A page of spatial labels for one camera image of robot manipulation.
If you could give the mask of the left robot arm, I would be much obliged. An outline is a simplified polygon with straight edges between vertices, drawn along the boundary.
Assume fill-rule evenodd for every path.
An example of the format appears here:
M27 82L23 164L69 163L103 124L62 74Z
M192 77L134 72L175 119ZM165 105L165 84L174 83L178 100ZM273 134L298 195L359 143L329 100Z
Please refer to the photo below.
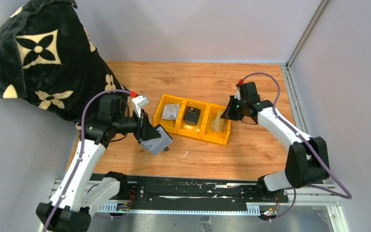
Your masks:
M98 210L112 197L122 200L128 195L127 176L109 172L91 190L86 186L98 161L117 134L133 134L137 142L156 155L167 151L172 137L161 126L153 126L144 106L145 96L127 90L107 90L95 96L99 108L86 120L81 116L81 138L77 152L55 193L47 203L40 203L36 215L44 231L86 232Z

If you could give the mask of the yellow three-compartment bin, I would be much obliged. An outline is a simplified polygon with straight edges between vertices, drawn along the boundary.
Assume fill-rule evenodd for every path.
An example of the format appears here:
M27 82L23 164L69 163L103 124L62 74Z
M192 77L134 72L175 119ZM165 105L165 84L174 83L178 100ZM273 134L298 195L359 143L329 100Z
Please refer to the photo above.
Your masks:
M164 94L153 118L167 132L226 145L231 121L222 119L225 107L213 103Z

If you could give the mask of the beige cards in right bin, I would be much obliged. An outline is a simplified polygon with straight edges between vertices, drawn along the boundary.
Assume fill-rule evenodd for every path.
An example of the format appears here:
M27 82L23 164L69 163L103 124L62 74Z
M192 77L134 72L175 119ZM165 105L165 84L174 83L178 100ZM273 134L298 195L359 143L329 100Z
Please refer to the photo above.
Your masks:
M214 132L222 132L225 130L227 121L222 118L224 110L219 110L217 113L213 114L210 130Z

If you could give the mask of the black floral blanket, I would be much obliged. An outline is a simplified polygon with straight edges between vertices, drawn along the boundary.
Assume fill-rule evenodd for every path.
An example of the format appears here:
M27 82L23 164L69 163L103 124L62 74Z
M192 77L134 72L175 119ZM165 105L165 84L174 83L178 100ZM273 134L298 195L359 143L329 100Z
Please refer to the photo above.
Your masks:
M23 99L79 123L99 107L100 92L127 99L101 58L73 0L30 0L0 27L0 98Z

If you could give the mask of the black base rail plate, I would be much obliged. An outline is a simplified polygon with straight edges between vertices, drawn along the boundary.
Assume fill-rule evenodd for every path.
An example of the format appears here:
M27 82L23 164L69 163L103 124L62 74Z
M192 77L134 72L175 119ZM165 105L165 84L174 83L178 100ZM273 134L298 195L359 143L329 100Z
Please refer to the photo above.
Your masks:
M158 176L127 176L127 193L112 200L124 203L134 198L133 210L160 212L247 212L249 203L275 206L287 203L281 190L265 200L258 196L255 181Z

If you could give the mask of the aluminium frame post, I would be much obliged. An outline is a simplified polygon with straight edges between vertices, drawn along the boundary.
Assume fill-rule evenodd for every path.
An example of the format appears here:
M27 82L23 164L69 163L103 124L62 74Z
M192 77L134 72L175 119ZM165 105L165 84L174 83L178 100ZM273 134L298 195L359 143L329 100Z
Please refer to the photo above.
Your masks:
M295 46L292 54L290 55L288 61L286 62L285 66L287 69L290 69L293 64L295 63L296 59L298 58L300 52L302 51L303 47L305 46L308 38L310 37L311 33L313 32L315 26L317 25L319 19L322 17L324 11L330 4L330 0L321 0L318 4L315 12L313 13L309 23L307 24L304 32L302 33L297 45Z

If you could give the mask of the black wallet in middle bin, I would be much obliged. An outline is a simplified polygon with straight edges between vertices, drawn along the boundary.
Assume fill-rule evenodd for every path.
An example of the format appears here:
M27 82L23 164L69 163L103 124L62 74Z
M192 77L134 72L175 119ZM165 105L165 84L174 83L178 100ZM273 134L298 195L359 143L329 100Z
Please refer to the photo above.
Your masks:
M187 107L183 120L190 125L197 125L200 118L201 110L195 107Z

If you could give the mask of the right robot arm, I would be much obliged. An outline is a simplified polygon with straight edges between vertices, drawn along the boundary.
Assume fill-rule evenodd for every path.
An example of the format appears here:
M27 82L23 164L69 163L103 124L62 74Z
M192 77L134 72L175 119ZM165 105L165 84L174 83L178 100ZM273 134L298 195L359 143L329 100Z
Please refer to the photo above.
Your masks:
M327 143L312 137L283 117L269 100L261 100L254 82L239 82L237 93L229 97L222 119L242 121L251 118L254 124L267 129L286 149L285 168L257 180L256 194L268 202L283 189L301 188L329 178Z

